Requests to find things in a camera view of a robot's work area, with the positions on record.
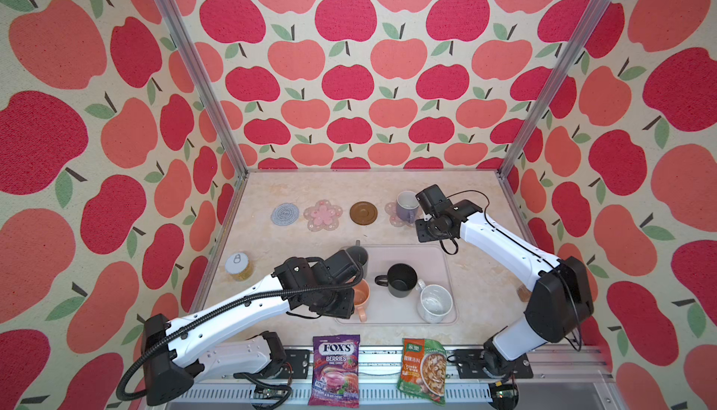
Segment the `orange mug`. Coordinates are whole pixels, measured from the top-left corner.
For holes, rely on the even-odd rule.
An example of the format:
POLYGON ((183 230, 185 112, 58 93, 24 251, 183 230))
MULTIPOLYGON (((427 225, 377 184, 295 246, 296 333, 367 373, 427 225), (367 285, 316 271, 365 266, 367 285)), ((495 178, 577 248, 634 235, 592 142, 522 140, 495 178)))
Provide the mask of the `orange mug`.
POLYGON ((362 279, 362 281, 353 288, 353 291, 354 313, 358 316, 360 322, 367 322, 366 310, 371 296, 370 285, 365 279, 362 279))

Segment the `pink flower coaster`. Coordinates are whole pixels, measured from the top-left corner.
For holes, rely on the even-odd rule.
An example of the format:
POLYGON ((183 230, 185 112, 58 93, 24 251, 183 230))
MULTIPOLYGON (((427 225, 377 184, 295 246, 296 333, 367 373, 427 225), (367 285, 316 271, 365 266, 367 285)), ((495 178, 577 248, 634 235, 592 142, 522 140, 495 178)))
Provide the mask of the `pink flower coaster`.
POLYGON ((333 205, 329 200, 322 199, 314 206, 304 210, 304 219, 310 232, 334 231, 340 225, 343 208, 333 205))
POLYGON ((385 212, 388 214, 389 222, 394 227, 414 227, 415 223, 407 223, 403 221, 397 213, 397 203, 389 202, 385 206, 385 212))

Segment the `brown wooden round coaster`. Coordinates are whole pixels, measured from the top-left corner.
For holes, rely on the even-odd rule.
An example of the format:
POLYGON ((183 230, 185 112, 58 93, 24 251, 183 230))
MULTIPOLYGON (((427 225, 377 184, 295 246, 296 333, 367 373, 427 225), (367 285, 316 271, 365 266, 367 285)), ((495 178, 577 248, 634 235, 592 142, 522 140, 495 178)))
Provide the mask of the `brown wooden round coaster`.
POLYGON ((373 203, 367 201, 356 202, 349 210, 353 223, 367 226, 374 223, 378 217, 378 210, 373 203))

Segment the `grey woven round coaster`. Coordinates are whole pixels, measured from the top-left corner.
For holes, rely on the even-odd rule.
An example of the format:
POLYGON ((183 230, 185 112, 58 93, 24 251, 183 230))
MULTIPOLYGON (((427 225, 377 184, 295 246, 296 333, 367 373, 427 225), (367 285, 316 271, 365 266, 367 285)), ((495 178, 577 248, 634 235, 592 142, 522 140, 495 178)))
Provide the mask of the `grey woven round coaster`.
POLYGON ((276 226, 289 226, 299 219, 301 212, 295 204, 284 203, 277 206, 271 215, 271 222, 276 226))

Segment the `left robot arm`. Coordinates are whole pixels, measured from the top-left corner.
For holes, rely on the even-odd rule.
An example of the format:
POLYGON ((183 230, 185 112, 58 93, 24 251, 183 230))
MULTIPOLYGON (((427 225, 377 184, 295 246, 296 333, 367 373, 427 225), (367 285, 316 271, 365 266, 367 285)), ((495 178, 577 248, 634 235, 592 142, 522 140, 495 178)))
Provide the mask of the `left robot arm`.
POLYGON ((362 267, 334 273, 319 264, 278 268, 251 288, 186 318, 150 318, 143 351, 122 376, 121 401, 145 399, 148 406, 167 404, 206 376, 229 376, 260 383, 288 363, 275 332, 263 332, 238 350, 221 355, 216 347, 255 324, 305 305, 319 316, 348 318, 362 267))

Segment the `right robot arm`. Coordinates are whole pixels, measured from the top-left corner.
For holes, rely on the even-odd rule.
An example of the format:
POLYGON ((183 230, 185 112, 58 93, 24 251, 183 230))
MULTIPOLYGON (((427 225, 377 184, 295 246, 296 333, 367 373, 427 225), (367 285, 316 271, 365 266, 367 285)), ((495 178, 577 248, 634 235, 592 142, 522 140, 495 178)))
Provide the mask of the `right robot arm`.
POLYGON ((460 218, 444 214, 416 222, 421 243, 464 242, 510 270, 528 289, 530 299, 522 317, 483 344, 482 368, 491 378, 513 372, 524 354, 558 343, 594 313, 586 266, 574 257, 559 258, 511 233, 485 212, 460 218))

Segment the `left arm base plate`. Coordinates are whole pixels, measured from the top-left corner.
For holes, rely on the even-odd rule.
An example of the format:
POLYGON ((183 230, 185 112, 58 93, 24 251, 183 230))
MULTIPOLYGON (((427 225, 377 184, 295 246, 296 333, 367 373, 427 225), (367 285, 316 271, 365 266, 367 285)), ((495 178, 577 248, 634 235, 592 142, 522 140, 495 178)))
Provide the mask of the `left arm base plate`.
POLYGON ((259 379, 306 379, 310 354, 308 350, 286 350, 285 360, 279 364, 272 359, 272 352, 250 348, 238 355, 231 376, 250 374, 259 379))

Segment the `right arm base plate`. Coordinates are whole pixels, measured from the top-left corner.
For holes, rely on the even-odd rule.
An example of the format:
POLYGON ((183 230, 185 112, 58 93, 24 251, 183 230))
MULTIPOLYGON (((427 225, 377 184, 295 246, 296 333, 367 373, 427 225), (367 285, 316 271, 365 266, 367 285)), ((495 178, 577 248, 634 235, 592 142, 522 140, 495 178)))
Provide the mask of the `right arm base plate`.
POLYGON ((530 361, 526 355, 516 360, 506 361, 492 350, 455 350, 449 357, 459 371, 461 379, 494 379, 534 378, 530 361))

